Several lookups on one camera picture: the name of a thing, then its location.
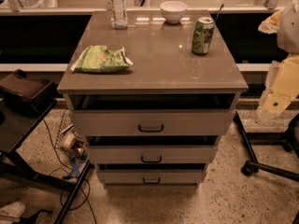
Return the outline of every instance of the white shoe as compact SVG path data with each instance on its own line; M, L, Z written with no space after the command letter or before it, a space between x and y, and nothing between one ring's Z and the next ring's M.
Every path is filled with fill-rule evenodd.
M13 221L1 220L1 216L20 217L25 211L25 204L21 201L11 203L0 208L0 224L11 224Z

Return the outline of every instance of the soda can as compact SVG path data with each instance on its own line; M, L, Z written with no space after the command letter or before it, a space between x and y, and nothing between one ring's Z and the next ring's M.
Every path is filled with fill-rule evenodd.
M192 52L197 55L206 55L214 32L214 20L210 17L200 17L194 28Z

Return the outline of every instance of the white bowl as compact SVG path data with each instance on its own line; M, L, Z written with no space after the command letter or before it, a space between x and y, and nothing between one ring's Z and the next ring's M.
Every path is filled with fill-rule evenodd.
M166 1L160 4L162 15L169 23L179 22L187 11L187 4L179 1Z

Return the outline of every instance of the clear plastic bottle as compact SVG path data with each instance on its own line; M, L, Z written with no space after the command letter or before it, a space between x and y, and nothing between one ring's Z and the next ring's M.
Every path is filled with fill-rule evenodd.
M124 29L128 26L128 17L125 6L125 0L111 0L114 27Z

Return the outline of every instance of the concrete floor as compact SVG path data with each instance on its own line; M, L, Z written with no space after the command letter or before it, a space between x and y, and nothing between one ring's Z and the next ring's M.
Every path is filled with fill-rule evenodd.
M253 105L239 105L238 112L248 132L281 132L298 109L286 110L278 119L269 121L255 117ZM62 108L54 108L45 121L55 144L63 116ZM260 162L299 173L299 161L294 154L281 146L254 146ZM55 155L46 126L41 122L18 149L23 158L38 172L51 174L64 168ZM61 161L68 158L58 150ZM242 139L232 123L221 138L214 161L209 164L205 181L194 187L107 187L98 181L94 169L87 176L90 184L88 200L100 224L291 224L299 210L299 184L289 179L260 171L250 177L240 169L248 154ZM62 177L60 169L52 175ZM1 175L0 206L21 200L26 204L23 217L29 217L40 208L53 214L40 214L37 223L53 223L60 212L58 189L33 184L30 181ZM87 194L87 182L82 188ZM80 192L73 207L84 201ZM64 223L93 224L88 203L69 211Z

